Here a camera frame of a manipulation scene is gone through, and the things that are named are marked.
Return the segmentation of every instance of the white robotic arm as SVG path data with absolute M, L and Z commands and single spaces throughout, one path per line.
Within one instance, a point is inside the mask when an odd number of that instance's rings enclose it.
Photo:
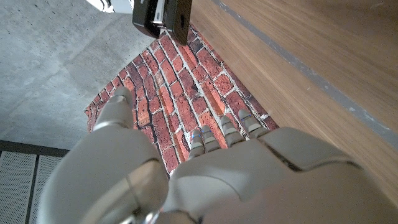
M 269 132 L 248 111 L 246 141 L 227 117 L 220 149 L 194 130 L 189 160 L 167 180 L 159 153 L 132 130 L 116 90 L 95 130 L 45 185 L 38 223 L 397 223 L 398 210 L 352 158 L 292 128 Z

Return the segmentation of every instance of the wooden surface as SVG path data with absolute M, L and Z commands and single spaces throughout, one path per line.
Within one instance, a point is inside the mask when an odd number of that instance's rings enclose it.
M 349 16 L 326 1 L 223 3 L 398 130 L 398 23 L 390 22 L 396 22 L 395 11 L 371 14 L 387 21 L 383 26 L 390 30 L 364 34 L 358 31 L 363 25 L 344 26 Z M 391 145 L 213 1 L 194 0 L 191 20 L 279 126 L 301 129 L 344 150 L 398 205 L 398 152 Z

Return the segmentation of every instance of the gray concrete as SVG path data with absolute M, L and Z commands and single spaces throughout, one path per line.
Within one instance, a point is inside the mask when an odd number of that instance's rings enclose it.
M 83 110 L 153 39 L 84 0 L 1 1 L 0 139 L 71 149 Z

